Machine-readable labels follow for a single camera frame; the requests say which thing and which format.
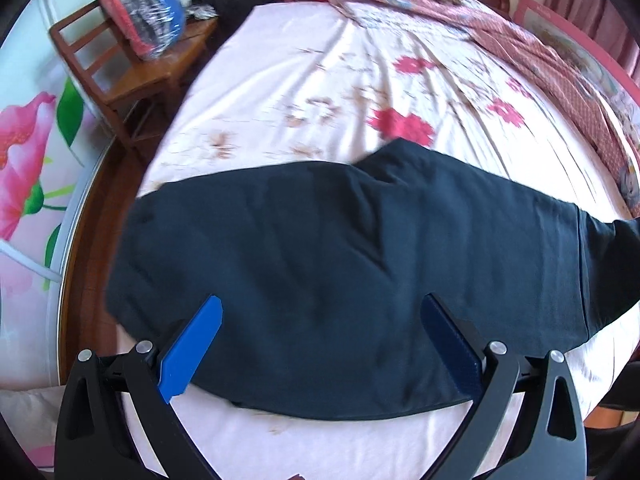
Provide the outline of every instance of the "blue gripper pad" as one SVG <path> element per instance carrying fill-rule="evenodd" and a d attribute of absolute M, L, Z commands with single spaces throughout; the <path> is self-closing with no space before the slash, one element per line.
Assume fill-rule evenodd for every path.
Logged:
<path fill-rule="evenodd" d="M 209 296 L 160 363 L 158 389 L 164 402 L 184 393 L 220 325 L 222 302 Z"/>
<path fill-rule="evenodd" d="M 449 314 L 431 295 L 425 296 L 420 320 L 458 391 L 474 402 L 482 397 L 482 363 Z"/>

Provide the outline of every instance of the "bed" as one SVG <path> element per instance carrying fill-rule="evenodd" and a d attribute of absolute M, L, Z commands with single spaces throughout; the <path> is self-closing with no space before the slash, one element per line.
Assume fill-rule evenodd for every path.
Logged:
<path fill-rule="evenodd" d="M 504 0 L 481 1 L 504 9 Z M 318 2 L 255 8 L 189 90 L 139 196 L 239 168 L 348 164 L 411 130 L 432 150 L 574 202 L 601 221 L 631 218 L 610 172 L 558 102 L 464 31 L 363 0 L 336 3 L 341 11 Z M 639 340 L 636 305 L 568 353 L 583 416 Z M 133 343 L 119 330 L 119 351 Z M 513 397 L 482 470 L 497 463 L 520 402 Z M 469 408 L 323 422 L 236 408 L 193 385 L 172 406 L 230 480 L 420 478 Z M 125 408 L 146 466 L 162 472 L 127 398 Z"/>

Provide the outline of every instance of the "chair backrest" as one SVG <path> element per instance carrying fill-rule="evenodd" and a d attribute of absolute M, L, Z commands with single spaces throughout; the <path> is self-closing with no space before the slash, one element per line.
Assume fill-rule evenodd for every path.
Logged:
<path fill-rule="evenodd" d="M 105 16 L 104 12 L 102 12 L 104 21 L 97 25 L 97 27 L 94 27 L 87 33 L 83 34 L 80 38 L 69 43 L 63 37 L 62 31 L 65 28 L 67 28 L 72 23 L 80 20 L 83 16 L 88 15 L 92 10 L 98 8 L 102 10 L 102 8 L 100 7 L 100 1 L 95 0 L 94 2 L 85 5 L 82 9 L 76 10 L 76 12 L 74 12 L 72 15 L 67 16 L 64 20 L 55 23 L 49 29 L 49 36 L 53 41 L 58 54 L 60 54 L 60 57 L 64 59 L 66 64 L 69 66 L 69 69 L 76 77 L 78 82 L 82 85 L 84 91 L 102 109 L 102 111 L 104 111 L 104 109 L 108 107 L 106 105 L 105 95 L 102 89 L 94 80 L 95 73 L 98 72 L 98 70 L 100 70 L 120 51 L 124 52 L 131 64 L 137 64 L 141 61 L 133 52 L 133 50 L 129 46 L 129 42 L 126 40 L 123 33 L 116 26 L 114 21 L 111 18 Z M 116 39 L 116 43 L 99 54 L 88 67 L 84 68 L 80 63 L 80 60 L 78 59 L 78 51 L 96 40 L 106 30 L 109 30 L 113 34 Z"/>

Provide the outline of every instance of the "green stem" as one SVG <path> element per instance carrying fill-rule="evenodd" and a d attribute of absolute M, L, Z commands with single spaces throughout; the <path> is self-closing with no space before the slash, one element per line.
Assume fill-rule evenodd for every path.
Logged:
<path fill-rule="evenodd" d="M 74 190 L 75 187 L 76 184 L 71 184 L 69 186 L 61 187 L 60 189 L 57 189 L 55 191 L 49 191 L 48 193 L 44 194 L 44 198 L 46 200 L 47 198 L 55 198 L 57 196 L 68 195 Z"/>

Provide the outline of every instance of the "red flower print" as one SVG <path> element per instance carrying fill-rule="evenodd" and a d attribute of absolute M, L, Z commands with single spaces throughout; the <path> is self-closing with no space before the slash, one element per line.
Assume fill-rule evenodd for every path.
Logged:
<path fill-rule="evenodd" d="M 408 117 L 399 114 L 393 108 L 375 110 L 375 117 L 368 123 L 382 133 L 384 139 L 406 139 L 423 146 L 431 146 L 435 131 L 431 125 L 415 114 Z"/>
<path fill-rule="evenodd" d="M 524 86 L 522 86 L 522 83 L 520 81 L 518 81 L 516 78 L 514 77 L 510 77 L 507 80 L 507 85 L 509 86 L 509 88 L 511 88 L 511 90 L 513 90 L 514 92 L 517 92 L 519 94 L 524 95 L 524 97 L 526 97 L 527 99 L 533 99 L 533 95 L 531 95 L 526 88 L 524 88 Z"/>
<path fill-rule="evenodd" d="M 12 105 L 0 112 L 0 238 L 4 240 L 30 213 L 27 204 L 33 188 L 39 188 L 55 99 L 41 92 L 25 106 Z"/>
<path fill-rule="evenodd" d="M 402 56 L 396 60 L 394 67 L 403 74 L 419 74 L 425 68 L 434 68 L 436 64 L 420 57 Z"/>
<path fill-rule="evenodd" d="M 524 124 L 524 117 L 518 113 L 513 105 L 505 103 L 502 99 L 495 98 L 487 110 L 497 113 L 505 123 L 513 124 L 517 128 Z"/>

